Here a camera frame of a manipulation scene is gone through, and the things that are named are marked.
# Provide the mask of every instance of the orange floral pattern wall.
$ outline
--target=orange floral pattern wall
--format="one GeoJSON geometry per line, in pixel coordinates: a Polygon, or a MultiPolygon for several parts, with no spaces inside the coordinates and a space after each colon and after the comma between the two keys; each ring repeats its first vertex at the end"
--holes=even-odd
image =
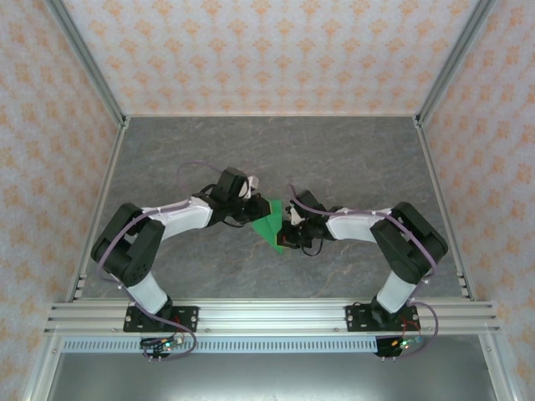
{"type": "Polygon", "coordinates": [[[23,395],[116,127],[42,0],[0,2],[0,391],[23,395]]]}
{"type": "Polygon", "coordinates": [[[468,269],[535,399],[535,3],[498,1],[425,127],[468,269]]]}
{"type": "Polygon", "coordinates": [[[127,114],[415,114],[476,0],[66,0],[127,114]]]}

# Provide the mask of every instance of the wire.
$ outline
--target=wire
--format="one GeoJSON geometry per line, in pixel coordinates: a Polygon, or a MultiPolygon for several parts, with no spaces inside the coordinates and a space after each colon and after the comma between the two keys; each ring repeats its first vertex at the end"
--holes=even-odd
{"type": "Polygon", "coordinates": [[[431,339],[427,343],[425,343],[421,348],[418,348],[413,353],[407,353],[406,355],[400,355],[399,357],[395,357],[395,359],[412,358],[415,355],[418,355],[419,353],[422,353],[425,349],[427,349],[436,340],[436,337],[438,336],[439,322],[438,322],[438,316],[436,316],[435,309],[433,309],[430,305],[427,305],[426,303],[418,302],[418,301],[411,302],[409,304],[409,306],[410,307],[421,306],[421,307],[426,307],[427,309],[429,309],[429,311],[431,312],[431,315],[433,315],[433,319],[435,319],[435,331],[433,332],[433,335],[431,336],[431,339]]]}
{"type": "MultiPolygon", "coordinates": [[[[172,327],[176,327],[176,328],[179,328],[180,330],[184,331],[184,332],[187,332],[188,334],[191,335],[191,339],[193,340],[193,344],[191,345],[190,348],[188,348],[186,351],[184,351],[183,353],[177,353],[177,354],[174,354],[168,358],[165,358],[163,360],[167,361],[167,360],[173,360],[173,359],[178,359],[178,358],[182,358],[182,357],[185,357],[186,355],[190,354],[193,352],[193,350],[196,348],[197,346],[197,338],[196,338],[196,335],[195,333],[188,327],[180,324],[180,323],[177,323],[177,322],[173,322],[171,320],[167,320],[167,319],[164,319],[162,317],[158,317],[152,313],[150,313],[149,311],[147,311],[146,309],[144,309],[136,300],[134,297],[132,297],[132,295],[130,294],[130,292],[128,291],[128,289],[120,282],[120,280],[117,278],[117,277],[113,277],[113,279],[111,278],[108,278],[108,277],[104,277],[103,275],[103,267],[104,267],[104,263],[106,262],[106,259],[108,259],[108,256],[110,256],[110,253],[114,250],[115,246],[117,245],[117,243],[123,238],[123,236],[125,236],[126,232],[128,232],[128,230],[130,228],[132,228],[133,226],[135,226],[137,223],[139,223],[140,221],[142,221],[143,219],[149,217],[149,216],[152,216],[152,215],[155,215],[155,214],[158,214],[158,213],[161,213],[162,211],[163,212],[172,212],[172,211],[181,211],[182,209],[185,209],[187,208],[189,205],[190,205],[190,202],[191,200],[188,199],[178,205],[173,205],[173,206],[167,206],[167,207],[163,207],[163,208],[160,208],[160,209],[154,209],[152,211],[146,211],[145,213],[142,213],[140,214],[139,216],[137,216],[134,220],[130,221],[126,226],[123,227],[123,229],[121,231],[119,231],[119,234],[117,234],[117,236],[115,236],[115,238],[111,241],[110,245],[106,248],[106,251],[104,252],[104,255],[102,255],[102,257],[100,258],[99,260],[99,264],[97,266],[97,275],[106,280],[106,281],[112,281],[112,282],[118,282],[120,284],[120,288],[124,289],[126,291],[126,295],[128,295],[128,298],[134,303],[134,305],[140,310],[142,311],[147,317],[149,317],[150,319],[152,320],[156,320],[157,322],[162,322],[162,323],[165,323],[169,326],[172,326],[172,327]]],[[[144,350],[143,352],[144,356],[146,358],[149,358],[150,356],[147,354],[146,350],[144,350]]]]}
{"type": "MultiPolygon", "coordinates": [[[[426,248],[421,244],[421,242],[418,241],[418,239],[415,237],[415,235],[412,232],[410,232],[409,229],[407,229],[405,226],[403,226],[399,221],[397,221],[397,219],[395,219],[391,215],[386,214],[386,213],[384,213],[382,211],[363,211],[363,210],[359,210],[359,209],[353,209],[351,211],[346,211],[346,212],[318,211],[316,209],[313,209],[311,207],[306,206],[305,204],[301,203],[297,199],[297,192],[295,190],[295,187],[292,184],[288,184],[288,187],[289,187],[289,189],[291,191],[292,201],[294,203],[296,203],[298,206],[301,206],[306,211],[309,211],[311,213],[315,213],[317,215],[323,215],[323,216],[362,215],[362,216],[379,216],[379,217],[385,218],[386,220],[388,220],[392,224],[394,224],[396,227],[398,227],[401,231],[403,231],[403,233],[406,234],[409,237],[409,239],[416,245],[416,247],[420,250],[420,252],[424,255],[424,257],[430,263],[431,269],[427,273],[427,276],[431,276],[431,275],[433,275],[435,273],[436,262],[435,262],[435,259],[433,259],[433,256],[431,256],[431,254],[426,250],[426,248]]],[[[416,292],[416,290],[419,289],[421,283],[422,282],[420,282],[416,286],[416,288],[414,289],[414,291],[410,295],[411,297],[416,292]]]]}
{"type": "Polygon", "coordinates": [[[306,256],[317,256],[319,255],[319,253],[321,252],[321,249],[324,247],[324,239],[322,238],[319,242],[319,249],[316,251],[316,253],[307,253],[305,250],[304,250],[304,246],[301,246],[301,251],[303,251],[303,253],[306,255],[306,256]]]}

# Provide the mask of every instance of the black bracket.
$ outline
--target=black bracket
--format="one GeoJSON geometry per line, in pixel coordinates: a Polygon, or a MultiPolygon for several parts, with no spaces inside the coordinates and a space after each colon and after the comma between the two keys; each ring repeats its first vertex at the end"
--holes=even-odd
{"type": "MultiPolygon", "coordinates": [[[[188,327],[193,332],[197,330],[199,321],[199,307],[172,307],[171,318],[178,319],[182,326],[188,327]]],[[[125,316],[124,332],[175,332],[176,327],[158,322],[147,317],[137,307],[127,307],[125,316]]]]}
{"type": "Polygon", "coordinates": [[[345,322],[348,332],[417,332],[420,327],[420,317],[416,307],[403,307],[400,314],[390,322],[379,324],[372,318],[372,307],[369,303],[354,304],[345,307],[345,322]],[[414,322],[404,327],[404,319],[414,322]]]}

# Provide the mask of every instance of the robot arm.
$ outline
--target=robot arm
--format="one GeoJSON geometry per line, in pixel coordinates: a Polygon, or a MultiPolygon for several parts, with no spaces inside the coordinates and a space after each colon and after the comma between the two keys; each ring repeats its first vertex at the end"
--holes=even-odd
{"type": "MultiPolygon", "coordinates": [[[[301,205],[326,211],[308,190],[298,194],[296,199],[301,205]]],[[[337,212],[336,216],[321,216],[305,210],[296,202],[291,202],[287,211],[292,219],[285,221],[279,232],[278,244],[281,246],[311,247],[312,239],[354,239],[377,243],[392,269],[371,303],[372,318],[380,325],[398,316],[420,280],[431,269],[421,250],[385,215],[392,216],[412,232],[435,263],[448,252],[444,238],[414,206],[406,202],[392,209],[372,211],[368,215],[347,214],[349,209],[334,207],[329,212],[337,212]]]]}
{"type": "Polygon", "coordinates": [[[129,222],[145,215],[119,240],[104,261],[104,269],[127,289],[147,312],[167,318],[172,301],[160,288],[150,272],[160,243],[184,231],[213,226],[229,216],[245,224],[270,213],[269,203],[260,194],[253,194],[256,177],[228,168],[215,185],[209,185],[189,200],[156,208],[122,205],[99,239],[91,257],[99,262],[111,242],[129,222]]]}

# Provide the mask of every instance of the metal extrusion bar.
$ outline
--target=metal extrusion bar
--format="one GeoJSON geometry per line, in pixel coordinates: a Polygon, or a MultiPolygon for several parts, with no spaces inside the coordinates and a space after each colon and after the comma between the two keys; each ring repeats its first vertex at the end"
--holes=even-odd
{"type": "MultiPolygon", "coordinates": [[[[140,353],[138,337],[66,337],[62,353],[140,353]]],[[[171,353],[191,347],[187,338],[171,353]]],[[[375,337],[204,337],[195,353],[376,353],[375,337]]]]}
{"type": "Polygon", "coordinates": [[[481,26],[487,19],[487,15],[491,11],[491,8],[495,2],[496,0],[480,0],[474,8],[470,18],[468,18],[468,23],[461,33],[461,36],[457,39],[457,42],[451,50],[444,67],[442,67],[441,72],[438,74],[438,78],[433,84],[431,91],[427,95],[421,112],[417,115],[420,125],[424,125],[431,115],[433,109],[438,104],[442,95],[446,91],[446,87],[457,71],[462,58],[474,41],[474,38],[479,32],[481,26]]]}
{"type": "Polygon", "coordinates": [[[44,345],[37,356],[24,390],[23,401],[48,399],[63,347],[64,338],[61,336],[44,339],[44,345]]]}
{"type": "MultiPolygon", "coordinates": [[[[197,336],[200,337],[288,337],[347,336],[344,307],[355,299],[325,300],[195,300],[174,301],[175,305],[200,308],[197,336]]],[[[440,335],[499,332],[490,302],[469,302],[465,298],[423,298],[439,318],[440,335]]],[[[139,336],[124,333],[122,327],[128,301],[84,301],[54,304],[45,335],[139,336]]],[[[418,308],[422,333],[431,335],[435,321],[424,307],[418,308]]],[[[400,332],[359,332],[360,336],[400,332]]]]}
{"type": "Polygon", "coordinates": [[[97,92],[104,101],[106,109],[108,109],[117,125],[121,124],[124,120],[124,115],[120,109],[119,103],[117,103],[110,87],[104,79],[104,75],[100,72],[99,66],[94,61],[87,44],[82,39],[79,30],[76,28],[73,19],[70,17],[64,2],[62,0],[46,0],[46,3],[48,4],[50,12],[58,20],[59,26],[64,31],[65,36],[84,66],[91,81],[93,81],[97,92]]]}
{"type": "Polygon", "coordinates": [[[518,386],[517,375],[512,364],[512,353],[503,336],[479,336],[481,350],[487,362],[488,373],[498,401],[523,401],[527,399],[518,386]]]}
{"type": "Polygon", "coordinates": [[[104,204],[110,190],[111,179],[115,170],[115,165],[117,164],[117,158],[119,157],[120,146],[123,143],[123,138],[125,137],[125,131],[128,128],[130,118],[127,118],[124,122],[120,124],[120,127],[117,130],[115,136],[115,143],[112,150],[110,151],[110,156],[108,158],[108,166],[104,174],[104,178],[100,184],[99,189],[99,199],[96,202],[93,219],[91,221],[91,226],[89,228],[89,234],[86,238],[84,249],[82,251],[82,256],[80,257],[80,262],[78,264],[78,274],[74,277],[74,280],[70,283],[69,294],[67,296],[67,302],[73,301],[73,299],[79,298],[82,296],[82,288],[85,284],[85,270],[89,263],[89,254],[91,252],[91,247],[93,246],[94,239],[97,235],[97,229],[99,227],[100,216],[102,215],[102,210],[104,209],[104,204]]]}
{"type": "Polygon", "coordinates": [[[459,277],[459,283],[461,284],[461,291],[463,290],[463,296],[473,299],[473,292],[471,290],[471,280],[470,272],[466,269],[465,263],[462,259],[462,254],[460,252],[460,247],[457,242],[457,237],[453,225],[451,224],[450,214],[446,208],[446,202],[444,199],[444,194],[441,189],[440,181],[438,180],[438,174],[435,170],[435,165],[433,164],[433,159],[431,158],[431,152],[429,150],[429,145],[427,144],[427,139],[425,138],[424,129],[417,124],[415,120],[416,132],[418,133],[418,138],[420,139],[420,145],[424,153],[425,162],[427,163],[427,169],[429,170],[429,175],[431,177],[431,183],[435,189],[436,200],[438,201],[438,206],[441,210],[442,220],[444,221],[444,226],[446,227],[446,234],[448,235],[448,241],[450,242],[451,254],[457,266],[457,270],[462,277],[459,277]]]}

